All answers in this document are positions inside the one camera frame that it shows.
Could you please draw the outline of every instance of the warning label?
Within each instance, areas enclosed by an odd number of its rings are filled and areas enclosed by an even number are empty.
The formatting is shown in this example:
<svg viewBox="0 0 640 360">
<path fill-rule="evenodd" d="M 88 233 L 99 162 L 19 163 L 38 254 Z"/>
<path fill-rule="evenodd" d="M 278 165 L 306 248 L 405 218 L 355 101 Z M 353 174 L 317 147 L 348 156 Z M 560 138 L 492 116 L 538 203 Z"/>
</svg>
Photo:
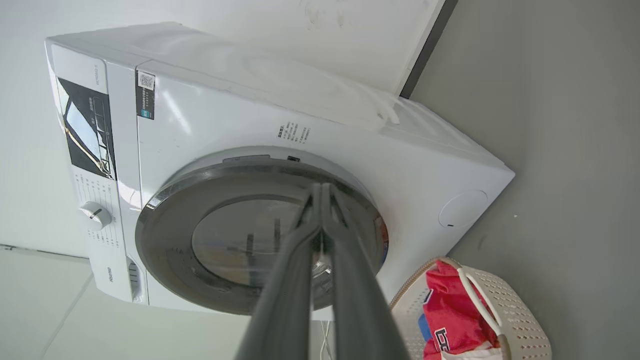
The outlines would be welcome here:
<svg viewBox="0 0 640 360">
<path fill-rule="evenodd" d="M 286 125 L 280 126 L 278 137 L 292 142 L 306 143 L 310 132 L 310 127 L 300 126 L 295 122 L 289 121 Z"/>
</svg>

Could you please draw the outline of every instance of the laundry basket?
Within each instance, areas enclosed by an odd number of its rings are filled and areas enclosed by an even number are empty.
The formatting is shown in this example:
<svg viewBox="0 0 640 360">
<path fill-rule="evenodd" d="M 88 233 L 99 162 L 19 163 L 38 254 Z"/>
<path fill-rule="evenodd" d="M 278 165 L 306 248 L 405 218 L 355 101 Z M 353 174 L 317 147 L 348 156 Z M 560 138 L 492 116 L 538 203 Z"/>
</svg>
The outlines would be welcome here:
<svg viewBox="0 0 640 360">
<path fill-rule="evenodd" d="M 417 321 L 423 312 L 422 303 L 429 291 L 426 272 L 438 260 L 457 269 L 471 301 L 498 336 L 504 360 L 551 359 L 551 345 L 547 335 L 506 281 L 488 272 L 461 266 L 455 260 L 445 257 L 431 259 L 422 265 L 391 301 L 391 312 L 412 359 L 423 358 L 426 342 Z M 471 284 L 484 298 L 493 316 L 482 305 Z"/>
</svg>

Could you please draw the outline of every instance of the round cover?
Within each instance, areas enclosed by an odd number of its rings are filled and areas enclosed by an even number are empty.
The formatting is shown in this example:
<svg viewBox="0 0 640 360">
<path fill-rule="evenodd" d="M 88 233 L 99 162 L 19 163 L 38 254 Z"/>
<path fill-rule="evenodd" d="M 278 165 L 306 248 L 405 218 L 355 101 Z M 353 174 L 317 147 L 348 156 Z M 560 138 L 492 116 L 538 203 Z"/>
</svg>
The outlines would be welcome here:
<svg viewBox="0 0 640 360">
<path fill-rule="evenodd" d="M 377 273 L 388 238 L 373 203 L 351 184 L 293 159 L 243 156 L 171 179 L 138 219 L 136 246 L 147 271 L 188 301 L 249 315 L 308 186 L 332 183 Z M 312 298 L 320 309 L 332 301 L 331 264 L 318 254 L 314 260 Z"/>
</svg>

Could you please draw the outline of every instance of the qr code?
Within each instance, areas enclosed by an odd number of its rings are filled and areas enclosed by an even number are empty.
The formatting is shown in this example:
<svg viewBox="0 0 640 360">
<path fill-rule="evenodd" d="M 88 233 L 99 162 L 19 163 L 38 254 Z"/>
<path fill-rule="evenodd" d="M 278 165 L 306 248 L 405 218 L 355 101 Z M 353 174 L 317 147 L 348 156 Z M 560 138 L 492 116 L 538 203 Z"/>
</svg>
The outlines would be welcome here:
<svg viewBox="0 0 640 360">
<path fill-rule="evenodd" d="M 155 85 L 156 85 L 155 76 L 138 71 L 138 86 L 140 86 L 141 88 L 154 91 Z"/>
</svg>

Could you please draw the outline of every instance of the washing machine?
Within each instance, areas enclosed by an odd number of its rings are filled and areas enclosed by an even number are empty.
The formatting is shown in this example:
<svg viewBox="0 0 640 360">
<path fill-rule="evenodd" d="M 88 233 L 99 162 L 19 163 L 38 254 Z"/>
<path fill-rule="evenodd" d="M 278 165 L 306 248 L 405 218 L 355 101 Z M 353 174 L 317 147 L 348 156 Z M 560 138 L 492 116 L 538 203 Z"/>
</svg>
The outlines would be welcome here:
<svg viewBox="0 0 640 360">
<path fill-rule="evenodd" d="M 45 41 L 95 283 L 250 315 L 312 183 L 342 194 L 390 300 L 513 178 L 415 102 L 176 23 Z M 312 269 L 332 318 L 332 266 Z"/>
</svg>

